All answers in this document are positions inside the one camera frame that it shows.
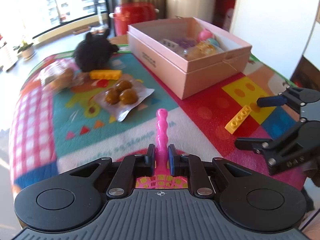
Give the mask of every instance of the pink checkered pattern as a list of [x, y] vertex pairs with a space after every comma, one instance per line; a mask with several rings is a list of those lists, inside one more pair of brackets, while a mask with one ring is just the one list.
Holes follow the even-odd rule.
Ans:
[[38, 87], [19, 99], [10, 131], [9, 159], [12, 183], [56, 160], [50, 91]]

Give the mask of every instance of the potted plant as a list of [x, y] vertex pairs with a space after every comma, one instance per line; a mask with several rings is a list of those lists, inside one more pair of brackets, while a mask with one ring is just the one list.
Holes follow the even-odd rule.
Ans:
[[33, 57], [35, 54], [35, 49], [33, 47], [33, 43], [28, 44], [26, 41], [22, 40], [21, 45], [14, 48], [14, 50], [18, 50], [18, 54], [21, 52], [22, 57], [27, 60]]

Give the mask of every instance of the table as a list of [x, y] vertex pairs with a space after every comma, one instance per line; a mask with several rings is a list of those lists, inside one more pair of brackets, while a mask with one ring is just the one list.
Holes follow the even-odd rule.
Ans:
[[[112, 38], [115, 44], [127, 37]], [[112, 69], [129, 73], [155, 92], [118, 123], [92, 97], [114, 82], [88, 80], [52, 95], [36, 80], [40, 69], [56, 60], [68, 60], [72, 51], [47, 57], [37, 65], [21, 89], [10, 132], [9, 154], [14, 193], [28, 185], [68, 171], [103, 156], [121, 160], [128, 154], [145, 153], [155, 142], [156, 110], [166, 108], [169, 143], [211, 161], [222, 156], [252, 170], [268, 174], [261, 155], [235, 148], [236, 137], [278, 137], [295, 123], [298, 115], [284, 107], [259, 108], [258, 97], [285, 90], [286, 80], [250, 57], [243, 73], [230, 77], [189, 98], [180, 100], [132, 54], [117, 54]], [[253, 109], [231, 135], [224, 126], [244, 105]], [[301, 189], [305, 176], [300, 168], [274, 178]]]

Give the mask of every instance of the gray ribbed plate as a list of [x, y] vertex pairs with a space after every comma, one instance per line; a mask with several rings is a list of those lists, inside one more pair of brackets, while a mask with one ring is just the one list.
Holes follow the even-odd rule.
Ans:
[[193, 197], [187, 189], [135, 189], [127, 198], [110, 200], [101, 215], [82, 228], [55, 234], [39, 233], [27, 228], [15, 239], [303, 240], [308, 238], [296, 229], [276, 234], [260, 234], [239, 228], [220, 214], [213, 201]]

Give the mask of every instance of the pink box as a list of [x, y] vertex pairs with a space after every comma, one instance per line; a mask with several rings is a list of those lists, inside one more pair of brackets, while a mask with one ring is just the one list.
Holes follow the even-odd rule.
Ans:
[[[159, 42], [182, 37], [196, 39], [204, 28], [214, 33], [224, 52], [188, 61]], [[243, 71], [252, 47], [231, 33], [196, 18], [136, 23], [129, 26], [128, 39], [132, 53], [180, 99]]]

